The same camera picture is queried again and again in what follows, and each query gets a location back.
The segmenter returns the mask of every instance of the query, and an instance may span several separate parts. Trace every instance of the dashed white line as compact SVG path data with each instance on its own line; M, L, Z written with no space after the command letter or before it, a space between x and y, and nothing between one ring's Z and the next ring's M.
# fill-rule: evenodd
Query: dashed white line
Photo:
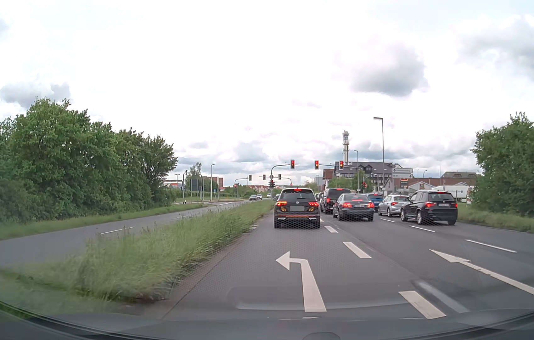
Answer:
M132 229L132 228L134 228L134 227L122 228L122 229L118 229L118 230L112 230L112 231L101 232L101 233L99 233L99 235L109 234L109 233L111 233L111 232L117 232L117 231L122 231L122 230L126 230L126 229Z
M328 229L329 232L338 232L338 230L332 228L331 226L323 226L323 227Z
M364 251L362 251L359 247L357 247L353 242L343 242L343 243L347 248L351 249L351 251L354 252L355 255L357 255L357 257L372 258L368 254L366 254Z
M429 229L424 229L424 228L412 226L411 224L409 226L412 227L412 228L416 228L416 229L422 229L422 230L426 230L426 231L429 231L429 232L435 232L434 230L429 230Z
M422 297L422 295L418 294L415 290L399 292L399 294L401 294L404 299L413 305L414 308L427 319L436 319L445 316L442 311L438 310L437 307L428 302L427 299Z
M506 248L502 248L502 247L492 246L491 244L487 244L487 243L481 243L481 242L477 242L477 241L473 241L473 240L465 240L465 241L476 243L476 244L481 244L482 246L487 246L487 247L499 249L499 250L505 251L505 252L516 253L516 251L511 251L510 249L506 249Z

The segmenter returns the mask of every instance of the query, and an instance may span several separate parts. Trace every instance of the road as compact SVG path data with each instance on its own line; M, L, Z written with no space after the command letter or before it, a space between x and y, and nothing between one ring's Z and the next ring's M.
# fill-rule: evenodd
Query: road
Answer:
M151 313L168 321L360 320L534 308L534 235L321 218L320 229L274 229L265 218L180 301Z
M0 241L0 267L61 259L68 255L81 252L85 247L86 241L90 238L97 237L97 234L117 236L124 229L127 229L129 232L139 232L143 228L154 228L156 225L176 221L180 218L197 216L217 209L229 209L247 202L215 202L212 206L200 209L101 223L93 226L3 240Z

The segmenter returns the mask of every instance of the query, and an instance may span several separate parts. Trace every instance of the street lamp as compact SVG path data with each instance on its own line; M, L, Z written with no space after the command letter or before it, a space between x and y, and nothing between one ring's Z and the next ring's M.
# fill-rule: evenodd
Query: street lamp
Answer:
M382 122L382 193L384 194L384 119L380 117L374 117L374 120L380 120Z
M359 151L353 151L357 152L357 193L359 193Z
M210 164L210 202L212 202L212 167L214 164Z

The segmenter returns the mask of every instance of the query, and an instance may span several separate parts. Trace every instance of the grass verge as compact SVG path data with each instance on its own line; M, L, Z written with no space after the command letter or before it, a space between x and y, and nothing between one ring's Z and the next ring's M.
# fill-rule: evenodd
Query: grass verge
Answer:
M56 313L44 305L43 293L53 292L67 310L104 310L121 302L167 298L172 287L198 264L231 244L265 213L272 201L259 201L230 209L183 218L162 228L145 229L116 238L100 237L87 243L84 253L62 261L32 264L3 278L22 297L8 303L34 312ZM34 296L40 292L38 299ZM0 293L0 297L13 294ZM63 303L69 297L72 304Z
M465 203L458 204L458 221L534 234L533 217L481 211Z
M155 209L114 213L112 215L95 215L87 217L69 218L67 220L58 221L39 221L28 224L5 224L0 226L0 240L7 240L9 238L16 238L22 236L29 236L35 234L42 234L44 232L53 232L58 230L65 230L71 228L79 228L84 226L91 226L93 224L130 220L132 218L148 217L154 215L162 215L164 213L176 213L179 211L186 211L190 209L198 209L205 207L201 203L193 203L189 205L171 205L166 207L157 207Z

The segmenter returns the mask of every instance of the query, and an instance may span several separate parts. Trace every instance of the distant car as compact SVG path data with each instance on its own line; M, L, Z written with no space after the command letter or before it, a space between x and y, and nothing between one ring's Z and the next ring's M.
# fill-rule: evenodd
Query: distant car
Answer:
M281 191L275 204L273 226L280 228L282 223L320 227L319 203L311 189L286 188Z
M415 220L418 224L447 221L453 226L458 219L458 203L451 193L418 190L401 206L401 221Z
M328 188L323 192L321 201L319 202L319 210L322 213L332 213L334 202L338 200L342 194L350 194L351 190L346 188Z
M374 203L374 210L376 212L379 212L378 205L380 205L382 200L384 200L384 196L378 194L377 192L368 193L367 195L369 197L369 200Z
M332 217L343 220L347 217L367 217L368 221L374 220L374 203L366 194L343 194L340 195L332 208Z
M387 217L393 217L401 213L401 206L403 202L409 201L409 196L392 194L384 197L384 200L378 205L378 215L382 216L383 213Z

